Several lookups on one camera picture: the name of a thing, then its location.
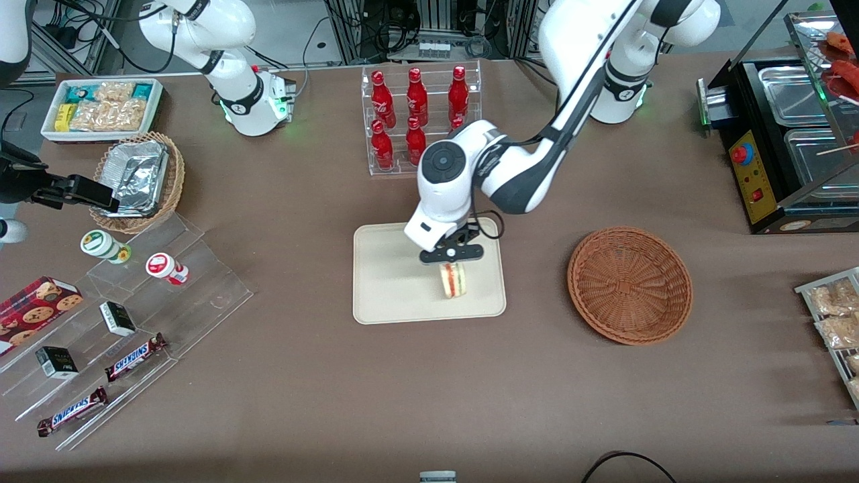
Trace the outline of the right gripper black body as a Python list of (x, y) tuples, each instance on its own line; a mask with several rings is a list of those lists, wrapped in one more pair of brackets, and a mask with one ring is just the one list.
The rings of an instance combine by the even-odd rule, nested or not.
[(55, 186), (63, 177), (50, 174), (44, 167), (2, 152), (1, 203), (31, 202), (62, 206), (62, 190)]

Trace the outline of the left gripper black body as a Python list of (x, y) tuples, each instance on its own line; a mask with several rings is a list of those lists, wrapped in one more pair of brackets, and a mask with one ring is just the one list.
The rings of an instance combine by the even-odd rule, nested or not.
[(484, 247), (472, 241), (481, 234), (478, 223), (466, 223), (451, 235), (439, 240), (433, 251), (422, 250), (418, 260), (423, 265), (455, 264), (460, 261), (480, 260)]

